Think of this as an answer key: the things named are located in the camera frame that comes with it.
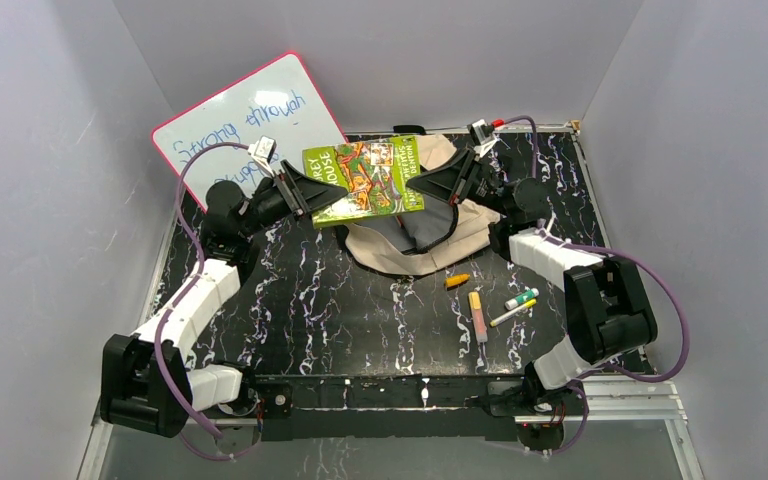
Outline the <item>beige backpack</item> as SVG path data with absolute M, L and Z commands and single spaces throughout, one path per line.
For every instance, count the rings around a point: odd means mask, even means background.
M 361 265 L 387 275 L 423 276 L 489 245 L 500 215 L 466 200 L 451 206 L 426 196 L 422 211 L 346 226 L 345 248 Z

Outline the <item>green book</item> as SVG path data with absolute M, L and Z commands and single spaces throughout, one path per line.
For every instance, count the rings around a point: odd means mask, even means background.
M 347 191 L 345 197 L 312 215 L 315 228 L 425 208 L 423 196 L 406 186 L 421 173 L 415 135 L 309 148 L 302 158 L 307 176 Z

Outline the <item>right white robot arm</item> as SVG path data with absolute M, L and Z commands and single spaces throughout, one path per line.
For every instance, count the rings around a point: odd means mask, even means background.
M 408 180 L 409 188 L 450 205 L 466 200 L 500 219 L 488 228 L 491 249 L 542 276 L 564 294 L 566 334 L 531 361 L 520 389 L 525 405 L 550 413 L 573 381 L 608 360 L 656 339 L 657 324 L 637 265 L 619 255 L 597 255 L 553 237 L 546 183 L 536 174 L 504 180 L 486 154 L 504 121 L 478 120 L 467 130 L 472 146 L 442 166 Z

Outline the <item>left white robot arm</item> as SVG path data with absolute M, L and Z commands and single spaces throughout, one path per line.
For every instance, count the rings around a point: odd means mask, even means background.
M 181 435 L 195 421 L 209 435 L 222 433 L 205 410 L 222 404 L 235 416 L 254 411 L 257 387 L 234 363 L 186 368 L 201 332 L 252 274 L 260 248 L 252 236 L 287 218 L 302 219 L 347 196 L 340 186 L 309 177 L 289 162 L 274 169 L 275 142 L 230 143 L 255 162 L 263 178 L 247 194 L 232 180 L 214 182 L 205 195 L 199 231 L 176 214 L 193 243 L 197 261 L 183 284 L 145 323 L 129 335 L 115 334 L 102 352 L 100 418 L 162 437 Z

